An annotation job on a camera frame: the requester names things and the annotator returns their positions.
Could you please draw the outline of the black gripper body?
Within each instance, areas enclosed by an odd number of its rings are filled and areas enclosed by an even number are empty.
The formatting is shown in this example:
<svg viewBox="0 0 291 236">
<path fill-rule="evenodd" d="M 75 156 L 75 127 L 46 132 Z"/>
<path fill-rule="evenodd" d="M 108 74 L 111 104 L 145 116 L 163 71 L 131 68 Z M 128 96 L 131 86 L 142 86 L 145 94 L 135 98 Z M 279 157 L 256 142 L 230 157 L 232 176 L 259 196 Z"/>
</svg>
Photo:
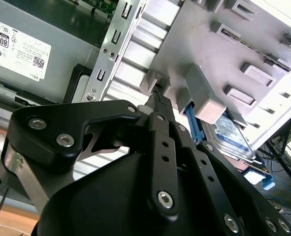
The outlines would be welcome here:
<svg viewBox="0 0 291 236">
<path fill-rule="evenodd" d="M 168 221 L 150 209 L 147 158 L 140 154 L 114 163 L 58 191 L 47 203 L 35 236 L 230 236 L 225 211 L 206 187 L 217 184 L 204 153 L 185 159 L 178 170 L 179 214 Z"/>
</svg>

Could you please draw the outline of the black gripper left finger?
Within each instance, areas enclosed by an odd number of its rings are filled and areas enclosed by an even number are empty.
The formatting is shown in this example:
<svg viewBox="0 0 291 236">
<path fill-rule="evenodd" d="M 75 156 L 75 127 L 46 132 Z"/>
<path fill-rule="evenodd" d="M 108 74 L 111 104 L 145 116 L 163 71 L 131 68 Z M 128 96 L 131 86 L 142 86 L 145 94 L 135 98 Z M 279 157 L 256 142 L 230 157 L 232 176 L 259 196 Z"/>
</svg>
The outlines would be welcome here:
<svg viewBox="0 0 291 236">
<path fill-rule="evenodd" d="M 21 108 L 9 124 L 4 164 L 41 214 L 61 189 L 133 154 L 147 158 L 147 202 L 177 219 L 175 141 L 155 91 L 144 107 L 126 100 Z"/>
</svg>

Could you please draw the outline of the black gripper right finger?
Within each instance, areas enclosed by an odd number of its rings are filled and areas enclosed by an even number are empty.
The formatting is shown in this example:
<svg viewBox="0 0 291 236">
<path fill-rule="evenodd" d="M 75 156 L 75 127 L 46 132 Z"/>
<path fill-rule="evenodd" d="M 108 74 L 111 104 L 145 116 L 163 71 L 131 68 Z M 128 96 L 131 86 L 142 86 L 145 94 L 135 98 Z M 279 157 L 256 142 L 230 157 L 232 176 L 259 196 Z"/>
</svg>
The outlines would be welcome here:
<svg viewBox="0 0 291 236">
<path fill-rule="evenodd" d="M 175 121 L 171 102 L 160 97 L 169 121 L 181 175 L 181 200 L 199 236 L 291 236 L 290 223 L 209 142 L 195 145 Z"/>
</svg>

